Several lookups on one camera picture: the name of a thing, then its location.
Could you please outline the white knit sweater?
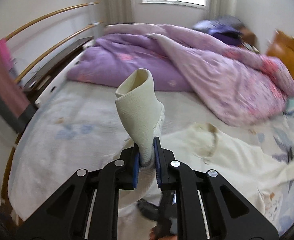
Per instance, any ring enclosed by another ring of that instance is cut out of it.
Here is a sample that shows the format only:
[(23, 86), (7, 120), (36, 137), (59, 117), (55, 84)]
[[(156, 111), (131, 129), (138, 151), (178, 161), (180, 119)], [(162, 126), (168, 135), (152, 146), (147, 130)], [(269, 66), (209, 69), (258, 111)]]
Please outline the white knit sweater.
[(151, 138), (192, 169), (222, 174), (284, 234), (294, 223), (294, 117), (278, 115), (251, 127), (230, 127), (183, 93), (155, 92), (156, 78), (138, 69), (115, 81), (116, 109), (143, 152)]

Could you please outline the purple pink floral quilt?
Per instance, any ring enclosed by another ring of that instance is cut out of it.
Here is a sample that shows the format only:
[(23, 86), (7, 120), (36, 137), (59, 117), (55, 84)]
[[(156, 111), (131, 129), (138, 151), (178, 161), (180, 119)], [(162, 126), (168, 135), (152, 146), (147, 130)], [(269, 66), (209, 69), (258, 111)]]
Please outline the purple pink floral quilt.
[(230, 126), (280, 114), (294, 97), (294, 80), (278, 58), (169, 24), (107, 26), (67, 79), (118, 87), (140, 68), (151, 72), (155, 90), (194, 92)]

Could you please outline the dark purple clothing pile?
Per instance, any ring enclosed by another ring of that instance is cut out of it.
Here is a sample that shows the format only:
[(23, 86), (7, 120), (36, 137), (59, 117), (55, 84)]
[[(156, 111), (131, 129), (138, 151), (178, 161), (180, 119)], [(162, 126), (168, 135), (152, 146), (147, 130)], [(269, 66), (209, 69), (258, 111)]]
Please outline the dark purple clothing pile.
[(215, 20), (202, 20), (193, 25), (192, 29), (215, 37), (225, 44), (238, 46), (241, 44), (240, 29), (244, 26), (239, 19), (227, 15)]

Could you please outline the pink towel on rail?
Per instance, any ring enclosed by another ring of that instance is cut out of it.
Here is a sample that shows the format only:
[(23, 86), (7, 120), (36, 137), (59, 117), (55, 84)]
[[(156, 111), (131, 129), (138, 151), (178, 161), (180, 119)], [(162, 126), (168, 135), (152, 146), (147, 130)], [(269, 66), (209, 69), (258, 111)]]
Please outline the pink towel on rail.
[(14, 82), (14, 76), (11, 71), (14, 64), (10, 51), (6, 45), (6, 40), (0, 40), (0, 114), (5, 110), (15, 118), (20, 118), (29, 102), (23, 94), (21, 88)]

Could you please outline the floral white bed sheet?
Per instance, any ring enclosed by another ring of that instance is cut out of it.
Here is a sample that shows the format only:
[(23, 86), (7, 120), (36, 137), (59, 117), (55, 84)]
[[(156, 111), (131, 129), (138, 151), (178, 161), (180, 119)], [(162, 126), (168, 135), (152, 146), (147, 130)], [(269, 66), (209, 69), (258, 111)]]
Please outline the floral white bed sheet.
[[(24, 131), (13, 155), (8, 198), (26, 220), (75, 171), (97, 170), (110, 161), (127, 138), (115, 107), (115, 90), (65, 82), (49, 96)], [(278, 115), (249, 127), (224, 124), (193, 93), (157, 92), (165, 107), (164, 133), (193, 122), (210, 122), (224, 133), (278, 161), (288, 161), (294, 148), (294, 116)]]

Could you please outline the upper wooden rail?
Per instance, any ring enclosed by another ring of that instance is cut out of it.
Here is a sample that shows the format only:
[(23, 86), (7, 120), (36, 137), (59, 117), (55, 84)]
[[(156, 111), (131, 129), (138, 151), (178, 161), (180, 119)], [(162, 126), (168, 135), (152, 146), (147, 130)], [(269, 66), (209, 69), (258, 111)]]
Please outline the upper wooden rail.
[(82, 3), (82, 4), (77, 4), (77, 5), (73, 5), (73, 6), (70, 6), (70, 7), (66, 7), (66, 8), (62, 8), (62, 9), (59, 9), (59, 10), (56, 10), (56, 11), (53, 11), (53, 12), (50, 12), (46, 15), (43, 15), (43, 16), (40, 16), (26, 24), (24, 24), (23, 26), (19, 27), (18, 29), (14, 30), (12, 33), (10, 33), (9, 35), (7, 35), (5, 37), (5, 40), (8, 41), (10, 40), (11, 38), (13, 38), (15, 35), (21, 33), (22, 31), (24, 31), (25, 29), (35, 25), (36, 23), (38, 22), (41, 22), (43, 20), (46, 20), (47, 18), (50, 18), (50, 17), (53, 17), (53, 16), (56, 16), (56, 15), (59, 15), (63, 12), (67, 12), (67, 11), (71, 11), (71, 10), (75, 10), (75, 9), (79, 9), (79, 8), (83, 8), (83, 7), (88, 7), (90, 5), (97, 5), (99, 4), (99, 2), (89, 2), (89, 3)]

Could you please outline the white curtain left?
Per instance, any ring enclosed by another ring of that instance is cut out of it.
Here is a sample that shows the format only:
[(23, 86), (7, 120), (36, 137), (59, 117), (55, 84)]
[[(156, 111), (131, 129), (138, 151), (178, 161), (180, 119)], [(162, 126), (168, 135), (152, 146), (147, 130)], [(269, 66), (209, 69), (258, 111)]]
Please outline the white curtain left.
[(104, 0), (108, 24), (133, 23), (134, 0)]

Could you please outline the dark bedside bench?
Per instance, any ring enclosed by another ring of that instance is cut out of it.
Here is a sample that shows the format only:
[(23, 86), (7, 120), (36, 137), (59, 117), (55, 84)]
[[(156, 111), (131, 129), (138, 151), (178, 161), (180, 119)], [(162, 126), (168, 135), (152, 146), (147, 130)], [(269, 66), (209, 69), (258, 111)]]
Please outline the dark bedside bench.
[(24, 85), (23, 92), (30, 102), (35, 102), (36, 98), (53, 81), (53, 79), (82, 51), (84, 45), (92, 42), (92, 37), (80, 38), (67, 46), (56, 56), (50, 59), (39, 70), (32, 75), (31, 79)]

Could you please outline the wooden rail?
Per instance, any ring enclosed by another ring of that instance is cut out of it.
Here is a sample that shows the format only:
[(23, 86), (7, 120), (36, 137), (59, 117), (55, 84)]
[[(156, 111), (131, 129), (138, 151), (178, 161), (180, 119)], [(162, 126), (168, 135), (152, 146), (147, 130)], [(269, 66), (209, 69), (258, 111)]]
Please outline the wooden rail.
[(30, 63), (18, 76), (17, 78), (14, 80), (15, 83), (19, 83), (24, 76), (26, 76), (32, 68), (34, 68), (40, 61), (42, 61), (44, 58), (46, 58), (50, 53), (52, 53), (54, 50), (56, 50), (58, 47), (60, 47), (61, 45), (65, 44), (66, 42), (68, 42), (69, 40), (71, 40), (72, 38), (80, 35), (81, 33), (88, 31), (89, 29), (96, 27), (98, 25), (102, 24), (102, 21), (99, 22), (94, 22), (92, 24), (87, 25), (86, 27), (82, 28), (79, 31), (76, 31), (75, 33), (71, 34), (70, 36), (66, 37), (65, 39), (59, 41), (58, 43), (56, 43), (55, 45), (53, 45), (52, 47), (50, 47), (47, 51), (43, 52), (39, 57), (37, 57), (32, 63)]
[(83, 7), (88, 7), (90, 5), (97, 5), (99, 4), (99, 2), (89, 2), (89, 3), (82, 3), (82, 4), (77, 4), (77, 5), (73, 5), (73, 6), (70, 6), (70, 7), (66, 7), (66, 8), (62, 8), (62, 9), (59, 9), (59, 10), (56, 10), (56, 11), (53, 11), (53, 12), (50, 12), (46, 15), (43, 15), (43, 16), (40, 16), (26, 24), (24, 24), (23, 26), (19, 27), (18, 29), (14, 30), (12, 33), (10, 33), (9, 35), (7, 35), (5, 37), (5, 40), (8, 41), (10, 40), (11, 38), (13, 38), (15, 35), (21, 33), (22, 31), (24, 31), (25, 29), (35, 25), (36, 23), (38, 22), (41, 22), (43, 20), (46, 20), (47, 18), (50, 18), (50, 17), (53, 17), (53, 16), (56, 16), (56, 15), (59, 15), (63, 12), (67, 12), (67, 11), (71, 11), (71, 10), (75, 10), (75, 9), (79, 9), (79, 8), (83, 8)]

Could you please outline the lower wooden rail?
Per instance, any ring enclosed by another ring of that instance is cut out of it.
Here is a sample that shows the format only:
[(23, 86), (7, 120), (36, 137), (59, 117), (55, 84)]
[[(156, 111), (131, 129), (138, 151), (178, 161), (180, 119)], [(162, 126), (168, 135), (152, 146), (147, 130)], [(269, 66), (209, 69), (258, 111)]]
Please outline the lower wooden rail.
[(70, 36), (66, 37), (65, 39), (59, 41), (58, 43), (56, 43), (55, 45), (53, 45), (52, 47), (50, 47), (47, 51), (43, 52), (39, 57), (37, 57), (32, 63), (30, 63), (18, 76), (17, 78), (14, 80), (15, 83), (19, 83), (24, 76), (26, 76), (32, 68), (34, 68), (40, 61), (42, 61), (44, 58), (46, 58), (50, 53), (52, 53), (54, 50), (56, 50), (58, 47), (60, 47), (61, 45), (65, 44), (66, 42), (68, 42), (69, 40), (71, 40), (72, 38), (80, 35), (81, 33), (88, 31), (89, 29), (96, 27), (98, 25), (102, 24), (102, 21), (99, 22), (94, 22), (92, 24), (87, 25), (86, 27), (82, 28), (79, 31), (76, 31), (75, 33), (71, 34)]

